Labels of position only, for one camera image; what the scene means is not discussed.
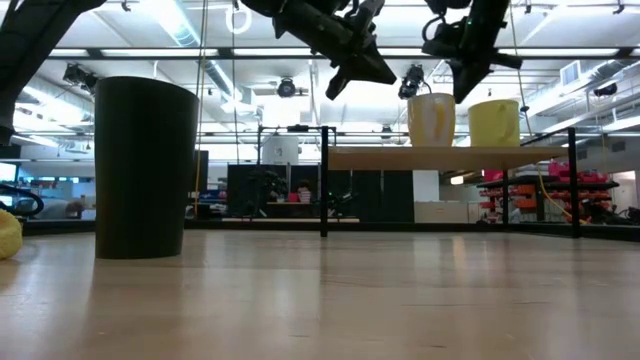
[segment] black cylinder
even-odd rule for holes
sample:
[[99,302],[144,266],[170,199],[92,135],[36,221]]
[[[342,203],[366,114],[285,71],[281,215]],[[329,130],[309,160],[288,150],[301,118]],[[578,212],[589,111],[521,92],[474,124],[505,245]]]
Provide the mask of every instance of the black cylinder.
[[96,257],[179,255],[198,98],[165,82],[113,77],[96,89]]

